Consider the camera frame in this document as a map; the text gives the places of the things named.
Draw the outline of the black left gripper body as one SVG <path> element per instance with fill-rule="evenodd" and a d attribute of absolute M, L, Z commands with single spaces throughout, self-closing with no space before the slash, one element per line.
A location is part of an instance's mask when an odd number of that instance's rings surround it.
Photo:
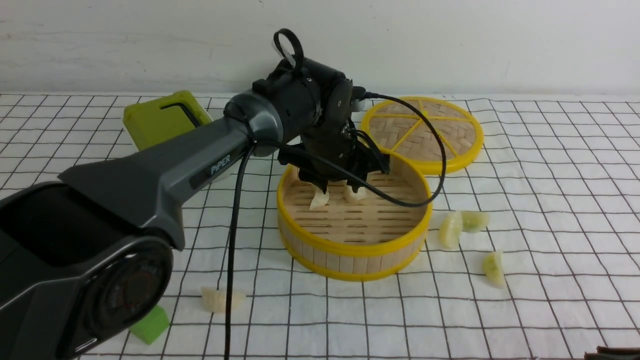
<path fill-rule="evenodd" d="M 390 157 L 382 153 L 373 140 L 359 131 L 352 119 L 352 80 L 336 80 L 327 92 L 327 98 L 321 103 L 321 116 L 317 123 L 301 135 L 301 143 L 293 148 L 311 153 L 351 174 L 390 172 Z M 331 171 L 329 183 L 348 179 L 343 172 L 311 159 L 306 155 L 295 154 L 291 150 L 281 150 L 278 154 L 280 164 L 317 171 Z"/>

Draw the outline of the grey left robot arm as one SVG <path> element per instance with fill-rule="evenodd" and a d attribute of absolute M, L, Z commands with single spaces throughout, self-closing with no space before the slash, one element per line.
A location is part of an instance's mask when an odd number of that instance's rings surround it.
<path fill-rule="evenodd" d="M 338 162 L 366 90 L 341 71 L 281 60 L 224 115 L 121 158 L 75 165 L 1 200 L 1 358 L 73 360 L 162 298 L 185 202 L 239 162 L 303 135 Z"/>

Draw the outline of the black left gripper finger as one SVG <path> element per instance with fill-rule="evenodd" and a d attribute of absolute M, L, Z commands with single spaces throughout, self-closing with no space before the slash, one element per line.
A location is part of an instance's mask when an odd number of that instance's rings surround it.
<path fill-rule="evenodd" d="M 299 180 L 301 182 L 310 183 L 322 194 L 327 194 L 331 178 L 331 171 L 319 171 L 302 167 L 299 168 Z"/>
<path fill-rule="evenodd" d="M 348 185 L 352 186 L 354 191 L 356 191 L 356 189 L 358 189 L 359 187 L 363 187 L 364 189 L 366 189 L 363 183 L 367 182 L 368 174 L 368 172 L 357 173 L 354 177 L 348 178 Z"/>

